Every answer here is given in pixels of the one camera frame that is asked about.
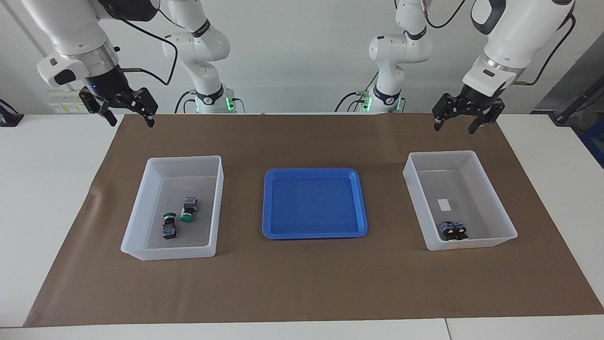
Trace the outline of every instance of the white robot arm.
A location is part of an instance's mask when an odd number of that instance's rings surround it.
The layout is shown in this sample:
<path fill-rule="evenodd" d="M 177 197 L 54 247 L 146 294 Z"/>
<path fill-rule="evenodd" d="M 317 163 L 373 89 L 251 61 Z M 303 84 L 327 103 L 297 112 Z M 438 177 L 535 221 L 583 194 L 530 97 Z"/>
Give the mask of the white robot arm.
<path fill-rule="evenodd" d="M 501 93 L 567 20 L 574 24 L 573 8 L 574 0 L 475 0 L 472 23 L 489 42 L 463 78 L 461 93 L 444 94 L 432 109 L 435 130 L 460 114 L 476 116 L 471 134 L 494 123 L 505 108 Z"/>
<path fill-rule="evenodd" d="M 86 86 L 80 98 L 90 113 L 115 126 L 117 120 L 109 108 L 127 108 L 153 126 L 157 103 L 146 88 L 130 88 L 118 64 L 118 49 L 111 45 L 98 20 L 148 21 L 157 13 L 159 0 L 22 1 L 53 43 L 54 52 L 37 66 L 49 85 L 59 87 L 82 80 Z"/>
<path fill-rule="evenodd" d="M 405 78 L 399 64 L 424 62 L 432 55 L 432 39 L 426 35 L 426 19 L 420 0 L 400 0 L 396 22 L 403 28 L 403 34 L 378 36 L 369 45 L 369 56 L 377 63 L 379 75 L 363 105 L 366 111 L 394 111 Z"/>
<path fill-rule="evenodd" d="M 189 32 L 175 33 L 166 39 L 178 47 L 178 64 L 189 74 L 197 95 L 199 113 L 235 111 L 234 91 L 220 82 L 218 71 L 208 62 L 226 59 L 231 51 L 227 37 L 215 29 L 197 0 L 167 0 L 174 21 Z M 164 43 L 166 57 L 174 50 Z"/>

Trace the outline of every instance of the brown paper sheet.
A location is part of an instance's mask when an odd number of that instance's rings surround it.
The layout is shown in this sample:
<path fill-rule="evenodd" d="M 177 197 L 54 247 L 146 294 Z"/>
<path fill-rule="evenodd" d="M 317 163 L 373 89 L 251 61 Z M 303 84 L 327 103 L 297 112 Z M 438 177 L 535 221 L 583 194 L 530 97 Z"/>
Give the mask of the brown paper sheet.
<path fill-rule="evenodd" d="M 432 129 L 430 115 L 137 116 L 121 124 L 26 327 L 604 313 L 496 125 Z M 474 150 L 518 238 L 430 252 L 402 170 L 409 152 Z M 139 261 L 120 244 L 147 159 L 221 155 L 214 258 Z M 272 168 L 352 167 L 368 219 L 354 240 L 270 241 Z"/>

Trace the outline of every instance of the white plastic bin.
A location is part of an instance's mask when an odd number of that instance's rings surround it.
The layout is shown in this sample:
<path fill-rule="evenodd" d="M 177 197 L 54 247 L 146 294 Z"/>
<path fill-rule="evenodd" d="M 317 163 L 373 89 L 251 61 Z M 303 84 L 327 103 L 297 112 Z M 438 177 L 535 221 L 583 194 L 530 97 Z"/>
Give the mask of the white plastic bin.
<path fill-rule="evenodd" d="M 223 179 L 220 156 L 149 159 L 121 251 L 139 260 L 214 256 Z M 197 197 L 199 211 L 184 223 L 179 217 L 188 196 Z M 178 237 L 171 240 L 162 236 L 166 212 L 177 214 Z"/>
<path fill-rule="evenodd" d="M 429 250 L 492 247 L 518 236 L 473 151 L 411 153 L 403 175 Z M 446 241 L 444 221 L 464 223 L 469 238 Z"/>

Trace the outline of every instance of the blue tray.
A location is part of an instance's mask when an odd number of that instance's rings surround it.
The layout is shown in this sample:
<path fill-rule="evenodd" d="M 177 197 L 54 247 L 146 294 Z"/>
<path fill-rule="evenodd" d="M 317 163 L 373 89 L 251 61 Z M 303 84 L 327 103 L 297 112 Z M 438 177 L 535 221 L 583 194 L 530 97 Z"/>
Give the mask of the blue tray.
<path fill-rule="evenodd" d="M 272 240 L 365 235 L 359 174 L 350 168 L 270 170 L 265 176 L 262 232 Z"/>

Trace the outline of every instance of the white sticker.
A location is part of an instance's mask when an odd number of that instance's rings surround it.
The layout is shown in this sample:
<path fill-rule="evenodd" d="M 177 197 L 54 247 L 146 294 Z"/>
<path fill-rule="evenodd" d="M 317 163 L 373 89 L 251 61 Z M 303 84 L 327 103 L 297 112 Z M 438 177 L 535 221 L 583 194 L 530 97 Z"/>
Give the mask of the white sticker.
<path fill-rule="evenodd" d="M 449 204 L 449 200 L 446 198 L 442 198 L 439 200 L 440 211 L 451 211 L 451 205 Z"/>

